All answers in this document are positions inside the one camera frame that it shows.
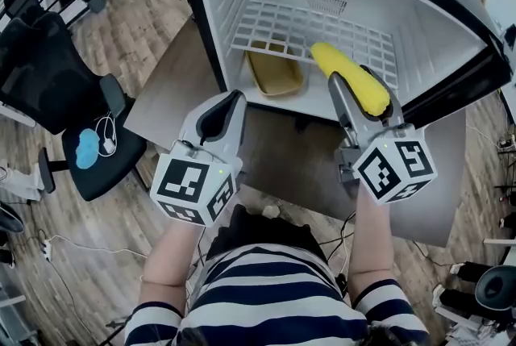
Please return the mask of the person's black trousers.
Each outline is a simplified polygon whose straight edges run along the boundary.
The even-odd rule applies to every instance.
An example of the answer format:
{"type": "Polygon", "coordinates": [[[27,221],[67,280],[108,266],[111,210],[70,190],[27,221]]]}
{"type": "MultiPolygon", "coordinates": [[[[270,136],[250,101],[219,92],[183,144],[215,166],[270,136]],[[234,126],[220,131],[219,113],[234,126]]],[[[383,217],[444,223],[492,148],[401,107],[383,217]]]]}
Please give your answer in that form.
{"type": "Polygon", "coordinates": [[[297,226],[279,217],[269,219],[263,215],[252,215],[241,204],[235,206],[229,225],[218,229],[206,259],[211,260],[219,254],[250,244],[300,248],[327,262],[309,225],[297,226]]]}

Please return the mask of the tan plastic tray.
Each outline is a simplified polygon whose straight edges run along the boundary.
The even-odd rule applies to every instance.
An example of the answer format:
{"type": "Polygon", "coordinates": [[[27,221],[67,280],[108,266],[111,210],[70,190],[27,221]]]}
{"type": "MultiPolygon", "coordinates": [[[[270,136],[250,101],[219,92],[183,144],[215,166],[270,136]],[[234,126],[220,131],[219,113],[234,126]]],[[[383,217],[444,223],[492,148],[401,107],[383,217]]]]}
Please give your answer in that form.
{"type": "Polygon", "coordinates": [[[258,51],[247,51],[246,56],[254,81],[266,97],[280,97],[297,93],[304,77],[299,64],[285,54],[293,51],[284,44],[253,40],[251,47],[258,51]]]}

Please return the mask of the dark brown wooden desk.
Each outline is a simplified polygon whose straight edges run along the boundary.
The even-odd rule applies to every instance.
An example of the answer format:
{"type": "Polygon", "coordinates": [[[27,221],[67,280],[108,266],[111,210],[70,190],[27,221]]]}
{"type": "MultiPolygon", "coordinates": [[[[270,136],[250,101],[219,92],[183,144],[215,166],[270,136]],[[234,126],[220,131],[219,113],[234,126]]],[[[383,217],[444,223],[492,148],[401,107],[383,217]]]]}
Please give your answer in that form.
{"type": "MultiPolygon", "coordinates": [[[[167,152],[185,116],[219,92],[196,23],[188,20],[146,81],[125,122],[145,138],[153,152],[167,152]]],[[[443,247],[448,242],[465,164],[466,114],[457,111],[428,125],[424,134],[437,178],[414,197],[394,204],[396,237],[443,247]]],[[[355,206],[339,184],[334,158],[340,128],[314,120],[303,132],[292,115],[249,106],[243,144],[246,186],[336,219],[355,206]]]]}

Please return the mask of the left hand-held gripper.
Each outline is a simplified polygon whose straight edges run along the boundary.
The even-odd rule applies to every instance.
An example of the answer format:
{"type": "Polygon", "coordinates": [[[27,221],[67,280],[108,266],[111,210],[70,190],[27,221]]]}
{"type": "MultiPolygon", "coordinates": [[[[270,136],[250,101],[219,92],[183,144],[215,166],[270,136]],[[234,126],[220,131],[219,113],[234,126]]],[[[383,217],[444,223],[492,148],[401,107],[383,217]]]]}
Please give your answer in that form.
{"type": "Polygon", "coordinates": [[[245,95],[232,90],[187,114],[181,140],[160,155],[150,190],[152,201],[170,219],[200,227],[216,223],[237,191],[246,109],[245,95]]]}

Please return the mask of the blue fluffy cloth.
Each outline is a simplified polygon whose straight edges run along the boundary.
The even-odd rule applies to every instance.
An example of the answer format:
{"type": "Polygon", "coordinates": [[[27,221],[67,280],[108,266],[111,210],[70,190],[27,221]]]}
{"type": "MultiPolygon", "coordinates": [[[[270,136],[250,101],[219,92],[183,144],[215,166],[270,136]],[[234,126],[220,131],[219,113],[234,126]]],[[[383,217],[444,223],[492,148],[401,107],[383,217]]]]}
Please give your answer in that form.
{"type": "Polygon", "coordinates": [[[79,169],[89,169],[99,157],[99,136],[96,131],[86,128],[79,135],[76,149],[76,165],[79,169]]]}

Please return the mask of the yellow corn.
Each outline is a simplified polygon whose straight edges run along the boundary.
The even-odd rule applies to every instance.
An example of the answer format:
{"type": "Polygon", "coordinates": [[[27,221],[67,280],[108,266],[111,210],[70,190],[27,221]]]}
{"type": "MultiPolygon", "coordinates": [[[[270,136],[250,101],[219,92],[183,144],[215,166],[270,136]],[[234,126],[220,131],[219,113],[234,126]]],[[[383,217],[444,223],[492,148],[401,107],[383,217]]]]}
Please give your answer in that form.
{"type": "Polygon", "coordinates": [[[372,74],[329,43],[314,43],[310,53],[327,78],[337,73],[347,82],[365,112],[374,117],[385,112],[389,91],[372,74]]]}

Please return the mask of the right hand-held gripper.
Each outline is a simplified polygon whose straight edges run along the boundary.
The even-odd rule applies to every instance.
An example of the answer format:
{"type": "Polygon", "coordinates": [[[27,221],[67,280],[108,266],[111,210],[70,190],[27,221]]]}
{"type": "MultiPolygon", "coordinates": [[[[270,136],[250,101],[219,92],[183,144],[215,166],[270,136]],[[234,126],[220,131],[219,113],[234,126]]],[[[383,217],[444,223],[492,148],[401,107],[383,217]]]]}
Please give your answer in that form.
{"type": "Polygon", "coordinates": [[[421,131],[405,123],[402,107],[385,81],[366,65],[360,67],[388,92],[390,103],[378,118],[368,117],[342,75],[332,72],[328,89],[342,127],[350,126],[357,135],[376,135],[368,144],[342,147],[341,183],[357,180],[378,205],[411,198],[437,178],[438,173],[421,131]]]}

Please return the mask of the person's right forearm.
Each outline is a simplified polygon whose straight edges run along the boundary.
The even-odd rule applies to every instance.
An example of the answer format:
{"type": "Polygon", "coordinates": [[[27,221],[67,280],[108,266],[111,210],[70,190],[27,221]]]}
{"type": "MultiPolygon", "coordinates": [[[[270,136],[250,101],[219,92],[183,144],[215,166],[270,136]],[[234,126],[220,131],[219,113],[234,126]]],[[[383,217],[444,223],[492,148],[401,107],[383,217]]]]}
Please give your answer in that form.
{"type": "Polygon", "coordinates": [[[394,279],[393,238],[388,205],[375,203],[361,184],[356,199],[356,221],[347,285],[352,303],[372,284],[394,279]]]}

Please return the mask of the person's left forearm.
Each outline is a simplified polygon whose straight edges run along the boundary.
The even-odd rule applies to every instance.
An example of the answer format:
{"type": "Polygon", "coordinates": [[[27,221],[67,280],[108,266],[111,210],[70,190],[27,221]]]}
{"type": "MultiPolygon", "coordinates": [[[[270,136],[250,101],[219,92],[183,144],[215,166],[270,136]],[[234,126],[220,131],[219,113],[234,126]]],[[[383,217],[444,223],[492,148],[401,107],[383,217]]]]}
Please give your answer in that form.
{"type": "Polygon", "coordinates": [[[189,267],[203,231],[192,223],[169,223],[145,262],[139,304],[164,302],[185,312],[189,267]]]}

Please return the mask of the black mesh office chair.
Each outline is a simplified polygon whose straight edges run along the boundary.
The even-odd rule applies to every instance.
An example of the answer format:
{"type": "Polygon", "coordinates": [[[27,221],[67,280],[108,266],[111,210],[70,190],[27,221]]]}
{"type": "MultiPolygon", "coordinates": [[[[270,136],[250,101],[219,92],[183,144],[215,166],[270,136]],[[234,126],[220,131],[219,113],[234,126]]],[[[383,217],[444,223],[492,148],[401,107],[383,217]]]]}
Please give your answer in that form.
{"type": "Polygon", "coordinates": [[[63,160],[50,160],[46,148],[38,153],[43,191],[55,190],[53,174],[60,171],[69,171],[87,202],[106,194],[129,173],[137,181],[142,179],[136,166],[147,143],[124,127],[134,98],[123,91],[114,75],[98,76],[88,68],[58,14],[45,13],[32,25],[15,18],[0,33],[0,101],[61,137],[63,160]],[[80,133],[94,130],[108,112],[116,125],[116,153],[99,156],[91,168],[79,169],[80,133]]]}

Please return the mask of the blue white striped shirt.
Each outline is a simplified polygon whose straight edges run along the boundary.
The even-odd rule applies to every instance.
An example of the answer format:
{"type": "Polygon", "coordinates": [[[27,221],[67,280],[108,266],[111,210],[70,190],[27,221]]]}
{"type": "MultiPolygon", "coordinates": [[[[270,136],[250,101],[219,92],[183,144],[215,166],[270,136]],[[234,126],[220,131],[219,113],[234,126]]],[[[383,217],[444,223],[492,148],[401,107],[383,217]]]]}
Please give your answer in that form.
{"type": "Polygon", "coordinates": [[[279,244],[243,246],[207,261],[189,312],[146,302],[127,322],[125,346],[179,346],[195,332],[206,346],[359,346],[374,328],[427,346],[427,329],[393,279],[348,305],[329,267],[279,244]]]}

